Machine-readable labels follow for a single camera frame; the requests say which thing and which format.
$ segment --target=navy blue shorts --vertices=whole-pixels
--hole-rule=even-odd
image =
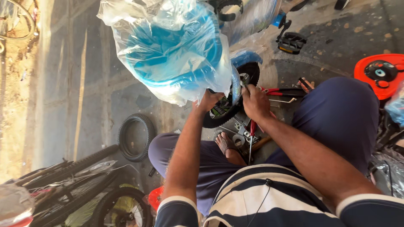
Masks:
[[[336,77],[306,95],[294,113],[292,126],[332,149],[366,174],[375,147],[379,100],[372,88],[359,80]],[[149,158],[165,178],[178,134],[158,135],[149,147]],[[265,161],[298,172],[282,149]],[[196,197],[198,210],[207,216],[222,184],[243,166],[229,163],[214,141],[201,141]]]

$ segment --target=black pedal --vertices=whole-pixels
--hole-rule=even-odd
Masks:
[[[297,55],[307,42],[307,38],[296,32],[286,32],[282,38],[277,40],[278,49],[288,54]]]

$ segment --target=foot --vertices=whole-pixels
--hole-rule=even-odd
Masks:
[[[247,165],[241,155],[237,152],[237,147],[227,136],[227,133],[222,132],[221,134],[217,135],[215,142],[230,163],[241,166]]]

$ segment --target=hand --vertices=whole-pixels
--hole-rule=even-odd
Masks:
[[[241,94],[243,95],[244,111],[249,118],[260,122],[261,119],[271,116],[271,103],[261,90],[249,84],[247,88],[241,88]]]
[[[197,105],[198,103],[197,101],[193,102],[192,105],[193,110],[201,111],[203,112],[203,114],[205,114],[210,109],[212,109],[215,106],[215,104],[224,96],[225,94],[222,92],[213,94],[210,91],[206,90],[199,105]]]

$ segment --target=striped shirt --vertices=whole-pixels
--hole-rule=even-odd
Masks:
[[[360,194],[335,210],[300,174],[273,164],[240,169],[220,188],[204,227],[404,226],[404,200]],[[183,196],[163,200],[156,227],[198,227],[196,205]]]

